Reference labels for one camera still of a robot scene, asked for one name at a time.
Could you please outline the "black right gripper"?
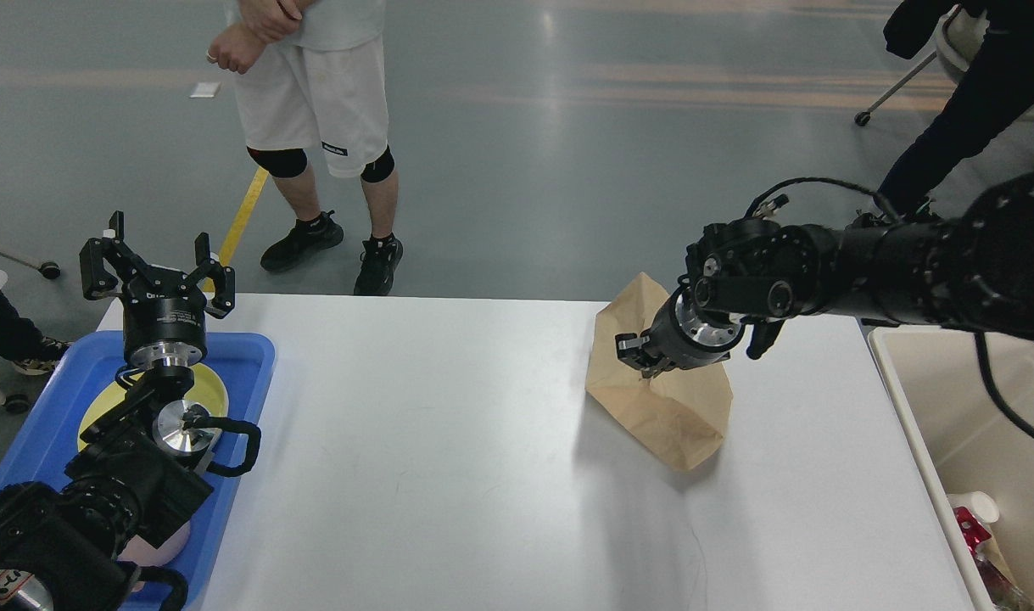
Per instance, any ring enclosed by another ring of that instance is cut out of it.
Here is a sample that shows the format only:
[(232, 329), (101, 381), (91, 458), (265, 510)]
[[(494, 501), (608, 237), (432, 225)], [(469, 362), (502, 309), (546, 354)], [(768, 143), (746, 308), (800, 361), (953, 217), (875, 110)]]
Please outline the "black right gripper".
[(729, 357), (744, 337), (744, 324), (717, 312), (703, 313), (687, 289), (676, 289), (640, 334), (615, 335), (615, 356), (639, 367), (644, 379), (675, 370), (695, 370)]

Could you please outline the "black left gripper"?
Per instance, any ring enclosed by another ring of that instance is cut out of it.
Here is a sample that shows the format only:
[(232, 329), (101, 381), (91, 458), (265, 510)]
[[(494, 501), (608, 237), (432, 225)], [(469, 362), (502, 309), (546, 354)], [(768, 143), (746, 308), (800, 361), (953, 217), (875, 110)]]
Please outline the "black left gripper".
[[(156, 294), (159, 276), (126, 246), (124, 213), (109, 218), (107, 231), (80, 250), (80, 287), (87, 300), (122, 298), (122, 337), (126, 363), (148, 370), (160, 357), (176, 355), (187, 365), (207, 356), (205, 312), (229, 317), (235, 306), (235, 272), (210, 250), (210, 236), (194, 241), (195, 267), (179, 282), (179, 295)], [(203, 279), (213, 283), (206, 299)]]

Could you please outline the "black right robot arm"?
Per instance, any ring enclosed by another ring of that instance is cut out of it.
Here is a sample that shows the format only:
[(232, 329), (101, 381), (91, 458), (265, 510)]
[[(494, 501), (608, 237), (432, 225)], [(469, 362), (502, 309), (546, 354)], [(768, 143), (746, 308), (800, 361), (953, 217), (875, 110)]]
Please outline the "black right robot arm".
[(679, 286), (637, 334), (615, 336), (617, 358), (644, 378), (694, 370), (746, 348), (757, 360), (788, 318), (861, 318), (873, 326), (935, 325), (975, 336), (978, 367), (994, 405), (1034, 440), (1034, 427), (1000, 395), (986, 333), (1034, 343), (1034, 171), (989, 188), (960, 217), (899, 219), (862, 214), (831, 230), (780, 225), (780, 186), (743, 217), (706, 225), (686, 249)]

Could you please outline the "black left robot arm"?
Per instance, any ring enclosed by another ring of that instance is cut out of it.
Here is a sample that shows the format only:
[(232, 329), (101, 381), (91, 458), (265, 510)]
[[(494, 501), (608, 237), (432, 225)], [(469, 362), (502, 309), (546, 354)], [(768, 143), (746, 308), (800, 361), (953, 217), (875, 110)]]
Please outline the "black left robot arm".
[(229, 316), (233, 270), (195, 243), (196, 266), (152, 266), (126, 244), (124, 213), (80, 251), (89, 300), (122, 304), (120, 402), (82, 426), (62, 490), (40, 482), (0, 490), (0, 610), (117, 610), (136, 583), (168, 585), (164, 610), (186, 607), (186, 577), (168, 566), (120, 559), (140, 537), (168, 542), (213, 494), (204, 473), (253, 468), (260, 427), (188, 400), (207, 356), (206, 318)]

